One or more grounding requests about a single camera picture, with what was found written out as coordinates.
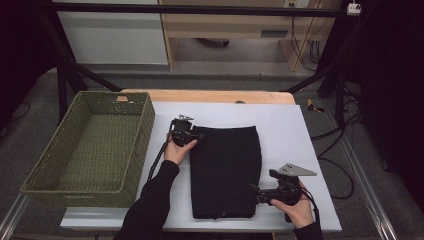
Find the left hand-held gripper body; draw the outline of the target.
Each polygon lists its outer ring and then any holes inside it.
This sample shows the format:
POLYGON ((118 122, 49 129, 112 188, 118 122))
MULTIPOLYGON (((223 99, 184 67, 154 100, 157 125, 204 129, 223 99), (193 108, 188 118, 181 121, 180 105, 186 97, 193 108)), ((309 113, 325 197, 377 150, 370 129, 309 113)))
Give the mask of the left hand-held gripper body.
POLYGON ((176 145, 183 147, 192 140, 195 140, 192 138, 192 135, 195 134, 191 133, 191 120, 191 117, 179 115, 171 121, 169 133, 176 145))

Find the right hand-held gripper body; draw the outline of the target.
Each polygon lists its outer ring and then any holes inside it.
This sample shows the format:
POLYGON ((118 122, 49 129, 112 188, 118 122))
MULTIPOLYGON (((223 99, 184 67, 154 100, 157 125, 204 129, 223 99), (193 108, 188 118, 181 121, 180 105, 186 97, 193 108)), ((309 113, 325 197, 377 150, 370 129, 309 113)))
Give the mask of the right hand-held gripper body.
MULTIPOLYGON (((310 201, 312 215, 315 221, 316 212, 313 210, 313 208, 315 207, 314 200, 309 195, 309 192, 306 187, 299 180, 299 174, 301 174, 302 176, 314 176, 315 173, 292 164, 285 164, 277 171, 285 176, 285 180, 281 182, 277 181, 278 186, 275 189, 268 190, 270 192, 271 200, 276 199, 281 202, 284 202, 287 205, 293 206, 299 201, 301 195, 304 194, 310 201)), ((291 219, 288 217, 287 214, 285 214, 285 218, 287 222, 291 222, 291 219)))

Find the black shirt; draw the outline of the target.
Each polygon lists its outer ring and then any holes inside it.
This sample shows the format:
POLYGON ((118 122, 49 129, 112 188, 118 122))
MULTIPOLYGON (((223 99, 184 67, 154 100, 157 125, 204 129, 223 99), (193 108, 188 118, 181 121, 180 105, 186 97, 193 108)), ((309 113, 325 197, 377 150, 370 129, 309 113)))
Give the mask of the black shirt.
POLYGON ((190 151, 191 202, 195 219, 251 218, 262 169, 260 140, 254 126, 195 126, 205 139, 190 151))

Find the green woven basket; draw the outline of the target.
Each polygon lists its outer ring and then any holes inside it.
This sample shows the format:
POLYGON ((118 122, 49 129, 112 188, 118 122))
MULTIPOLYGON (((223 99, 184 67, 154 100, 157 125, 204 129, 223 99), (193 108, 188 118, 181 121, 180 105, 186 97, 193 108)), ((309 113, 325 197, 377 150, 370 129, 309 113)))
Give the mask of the green woven basket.
POLYGON ((79 92, 21 192, 52 206, 131 206, 154 120, 146 92, 79 92))

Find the person's left hand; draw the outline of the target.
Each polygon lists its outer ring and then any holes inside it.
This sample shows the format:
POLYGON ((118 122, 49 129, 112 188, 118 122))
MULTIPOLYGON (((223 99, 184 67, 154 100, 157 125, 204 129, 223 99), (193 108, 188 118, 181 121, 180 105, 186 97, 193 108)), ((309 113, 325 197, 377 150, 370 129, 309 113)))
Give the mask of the person's left hand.
POLYGON ((180 165, 185 159, 186 154, 196 146, 197 140, 192 140, 188 144, 180 147, 176 145, 171 136, 167 139, 167 146, 164 150, 164 159, 169 160, 176 165, 180 165))

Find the person's right hand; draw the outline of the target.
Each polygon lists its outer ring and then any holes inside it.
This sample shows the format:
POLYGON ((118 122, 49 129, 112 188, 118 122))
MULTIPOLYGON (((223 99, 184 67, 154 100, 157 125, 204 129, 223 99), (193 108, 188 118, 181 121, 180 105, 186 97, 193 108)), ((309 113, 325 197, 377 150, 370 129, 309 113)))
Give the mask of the person's right hand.
POLYGON ((304 194, 293 206, 276 199, 272 199, 271 204, 287 214, 296 229, 306 227, 314 222, 310 201, 304 194))

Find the wooden table edge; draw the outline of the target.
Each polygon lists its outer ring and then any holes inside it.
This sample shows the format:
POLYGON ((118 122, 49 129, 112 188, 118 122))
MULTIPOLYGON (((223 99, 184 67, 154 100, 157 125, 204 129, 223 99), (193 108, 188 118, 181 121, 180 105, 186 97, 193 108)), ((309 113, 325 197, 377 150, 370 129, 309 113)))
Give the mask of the wooden table edge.
POLYGON ((220 90, 172 90, 172 89, 124 89, 124 93, 147 92, 154 102, 202 102, 295 105, 295 99, 287 92, 220 91, 220 90))

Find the yellow black tape piece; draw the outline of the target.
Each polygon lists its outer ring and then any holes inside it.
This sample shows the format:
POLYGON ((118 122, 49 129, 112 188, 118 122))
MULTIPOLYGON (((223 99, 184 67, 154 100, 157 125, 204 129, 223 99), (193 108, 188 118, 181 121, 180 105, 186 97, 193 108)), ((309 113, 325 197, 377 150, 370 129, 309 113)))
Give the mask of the yellow black tape piece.
POLYGON ((307 99, 307 108, 309 111, 315 111, 319 113, 325 113, 325 109, 322 107, 316 107, 312 101, 312 99, 307 99))

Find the black object under desk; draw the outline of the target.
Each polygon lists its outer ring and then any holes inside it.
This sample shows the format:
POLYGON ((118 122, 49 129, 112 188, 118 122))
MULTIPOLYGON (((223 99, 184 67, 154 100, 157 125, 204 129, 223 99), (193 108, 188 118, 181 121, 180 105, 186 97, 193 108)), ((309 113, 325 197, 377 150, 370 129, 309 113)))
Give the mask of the black object under desk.
POLYGON ((225 48, 230 44, 229 40, 221 40, 221 39, 207 39, 207 38, 197 38, 197 41, 207 47, 211 48, 225 48))

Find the black metal stand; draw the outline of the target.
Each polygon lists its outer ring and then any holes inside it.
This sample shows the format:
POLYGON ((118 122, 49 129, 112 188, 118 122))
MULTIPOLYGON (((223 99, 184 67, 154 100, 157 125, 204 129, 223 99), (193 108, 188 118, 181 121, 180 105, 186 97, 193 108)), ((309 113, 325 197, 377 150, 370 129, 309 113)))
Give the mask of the black metal stand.
POLYGON ((372 15, 374 8, 380 0, 342 0, 338 9, 346 10, 349 3, 361 5, 359 16, 344 16, 335 18, 334 25, 330 31, 327 45, 323 51, 315 73, 300 83, 286 89, 286 92, 296 93, 301 89, 321 80, 318 88, 320 98, 328 98, 335 93, 336 107, 335 120, 345 126, 343 114, 344 88, 346 82, 345 71, 349 61, 354 56, 354 45, 363 26, 372 15))
POLYGON ((53 4, 54 2, 52 0, 30 1, 31 9, 34 11, 41 27, 47 33, 47 50, 56 65, 59 120, 62 120, 68 109, 67 86, 70 86, 75 93, 87 91, 88 87, 83 80, 86 77, 113 92, 119 92, 121 88, 91 72, 76 61, 60 18, 54 21, 54 17, 57 16, 57 10, 53 7, 53 4))

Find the white cabinet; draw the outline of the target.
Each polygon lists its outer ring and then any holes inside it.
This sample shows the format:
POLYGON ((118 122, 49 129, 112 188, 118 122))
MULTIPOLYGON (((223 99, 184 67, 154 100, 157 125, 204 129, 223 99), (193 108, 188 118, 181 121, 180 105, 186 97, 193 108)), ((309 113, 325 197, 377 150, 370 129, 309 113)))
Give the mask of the white cabinet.
POLYGON ((167 65, 159 14, 59 12, 78 63, 167 65))

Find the light wooden desk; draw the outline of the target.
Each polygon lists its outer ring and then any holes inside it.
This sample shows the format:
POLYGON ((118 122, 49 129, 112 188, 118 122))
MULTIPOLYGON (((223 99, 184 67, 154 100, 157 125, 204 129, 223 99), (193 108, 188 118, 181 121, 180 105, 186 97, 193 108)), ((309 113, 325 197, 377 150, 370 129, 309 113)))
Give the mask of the light wooden desk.
MULTIPOLYGON (((269 8, 337 10, 342 0, 158 0, 161 5, 207 5, 269 8)), ((275 39, 280 43, 288 68, 295 71, 306 60, 304 53, 312 41, 324 42, 334 20, 323 17, 283 17, 246 15, 164 14, 168 57, 173 62, 180 38, 275 39)))

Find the black metal crossbar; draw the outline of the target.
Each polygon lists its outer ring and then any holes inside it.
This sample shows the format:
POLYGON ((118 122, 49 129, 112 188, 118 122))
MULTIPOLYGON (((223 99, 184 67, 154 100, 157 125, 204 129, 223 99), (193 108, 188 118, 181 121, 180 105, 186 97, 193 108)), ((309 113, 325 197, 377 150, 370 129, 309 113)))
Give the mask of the black metal crossbar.
POLYGON ((267 8, 241 6, 200 6, 200 5, 149 5, 149 4, 106 4, 53 2, 56 11, 103 12, 103 13, 147 13, 147 14, 206 14, 246 16, 294 16, 337 18, 347 15, 341 9, 308 8, 267 8))

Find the black curtain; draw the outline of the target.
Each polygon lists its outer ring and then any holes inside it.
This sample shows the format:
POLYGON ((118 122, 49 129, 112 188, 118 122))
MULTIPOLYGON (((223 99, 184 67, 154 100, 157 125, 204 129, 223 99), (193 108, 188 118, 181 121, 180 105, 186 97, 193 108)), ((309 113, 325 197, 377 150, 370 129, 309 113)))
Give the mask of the black curtain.
POLYGON ((319 67, 332 72, 326 96, 341 81, 361 87, 360 106, 383 158, 424 210, 424 0, 342 0, 358 17, 335 21, 319 67))
POLYGON ((34 27, 25 0, 0 0, 0 130, 34 87, 55 67, 47 33, 34 27))

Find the aluminium rail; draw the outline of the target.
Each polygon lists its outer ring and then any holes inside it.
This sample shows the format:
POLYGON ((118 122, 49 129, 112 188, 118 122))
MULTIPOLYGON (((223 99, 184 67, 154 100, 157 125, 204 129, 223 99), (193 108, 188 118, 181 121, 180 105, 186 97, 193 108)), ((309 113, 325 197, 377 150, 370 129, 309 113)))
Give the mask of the aluminium rail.
POLYGON ((391 224, 391 221, 389 220, 389 217, 387 216, 372 184, 369 182, 369 178, 362 168, 348 136, 343 135, 340 138, 340 141, 347 158, 347 162, 352 170, 354 182, 360 189, 362 198, 365 201, 365 205, 371 215, 374 226, 379 233, 381 240, 398 240, 394 227, 391 224))
POLYGON ((27 195, 22 193, 18 194, 6 216, 0 223, 0 240, 10 239, 29 202, 30 198, 27 195))

